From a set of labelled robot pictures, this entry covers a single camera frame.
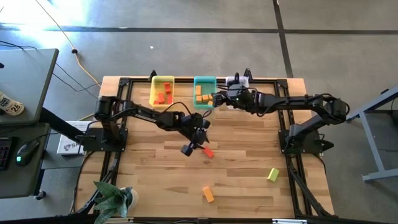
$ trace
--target red block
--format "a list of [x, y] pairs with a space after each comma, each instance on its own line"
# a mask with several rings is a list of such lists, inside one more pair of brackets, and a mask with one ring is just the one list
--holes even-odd
[[160, 104], [165, 103], [163, 93], [159, 93], [159, 94], [158, 94], [157, 101], [158, 101]]
[[173, 95], [169, 94], [167, 95], [167, 104], [170, 105], [173, 103]]
[[167, 94], [171, 94], [172, 89], [171, 89], [170, 83], [164, 83], [164, 89], [166, 90]]
[[212, 150], [209, 149], [209, 147], [205, 147], [205, 149], [203, 150], [203, 152], [209, 157], [212, 158], [214, 156], [214, 152]]

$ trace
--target wooden table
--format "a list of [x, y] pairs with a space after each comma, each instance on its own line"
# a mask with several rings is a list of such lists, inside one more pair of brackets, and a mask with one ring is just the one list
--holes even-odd
[[[104, 77], [100, 95], [116, 96], [120, 78]], [[306, 94], [303, 79], [287, 81], [291, 96]], [[177, 83], [174, 102], [182, 101], [194, 111], [192, 86]], [[275, 94], [272, 85], [251, 86]], [[150, 83], [135, 83], [131, 100], [150, 107], [149, 92]], [[172, 110], [185, 112], [181, 105]], [[294, 111], [296, 123], [311, 116], [310, 111]], [[129, 137], [116, 185], [131, 186], [139, 194], [139, 203], [129, 217], [294, 217], [286, 161], [277, 140], [277, 113], [259, 118], [223, 105], [207, 118], [211, 121], [208, 145], [215, 153], [211, 159], [201, 150], [190, 157], [183, 155], [180, 148], [188, 140], [178, 132], [163, 131], [140, 119], [127, 119]], [[77, 209], [95, 191], [93, 181], [99, 181], [103, 157], [103, 152], [96, 152], [87, 160], [78, 186]], [[303, 164], [309, 189], [325, 210], [333, 213], [322, 163], [313, 155], [303, 154]], [[267, 180], [273, 167], [280, 170], [274, 183]], [[210, 186], [214, 202], [206, 201], [204, 186]], [[298, 196], [303, 205], [299, 190]]]

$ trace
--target green plant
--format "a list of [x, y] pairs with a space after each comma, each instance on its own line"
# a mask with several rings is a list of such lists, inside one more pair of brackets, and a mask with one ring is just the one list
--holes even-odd
[[97, 217], [94, 224], [102, 224], [119, 212], [123, 218], [127, 217], [127, 208], [132, 204], [131, 187], [119, 189], [112, 184], [106, 182], [95, 182], [98, 191], [103, 195], [96, 198], [97, 205], [95, 210], [101, 210], [101, 214]]

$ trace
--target teal bin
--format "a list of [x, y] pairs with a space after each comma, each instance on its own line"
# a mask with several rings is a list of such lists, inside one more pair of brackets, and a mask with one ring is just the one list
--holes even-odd
[[193, 79], [193, 105], [194, 105], [194, 107], [196, 109], [213, 109], [213, 105], [197, 103], [197, 98], [196, 98], [196, 93], [195, 93], [197, 85], [201, 86], [201, 94], [202, 95], [216, 93], [216, 91], [217, 91], [216, 77], [204, 76], [204, 77], [195, 77]]

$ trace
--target plant pot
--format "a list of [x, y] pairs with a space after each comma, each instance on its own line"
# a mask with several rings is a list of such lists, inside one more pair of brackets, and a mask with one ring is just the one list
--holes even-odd
[[138, 193], [136, 192], [136, 190], [131, 189], [131, 194], [132, 194], [132, 203], [131, 205], [127, 208], [129, 211], [131, 211], [132, 209], [134, 209], [134, 207], [136, 207], [136, 205], [138, 204]]

